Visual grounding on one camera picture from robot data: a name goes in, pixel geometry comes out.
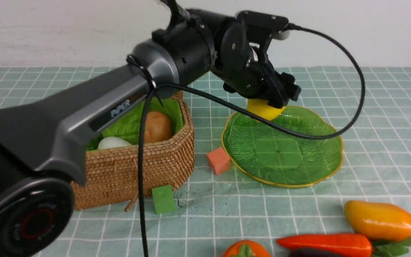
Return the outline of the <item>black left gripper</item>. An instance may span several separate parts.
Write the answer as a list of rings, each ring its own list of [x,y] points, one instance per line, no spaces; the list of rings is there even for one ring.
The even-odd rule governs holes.
[[[287,106],[290,100],[297,101],[301,93],[291,74],[277,72],[267,54],[260,54],[258,48],[250,47],[248,58],[231,62],[222,68],[223,89],[238,93],[246,99],[264,100],[276,109]]]

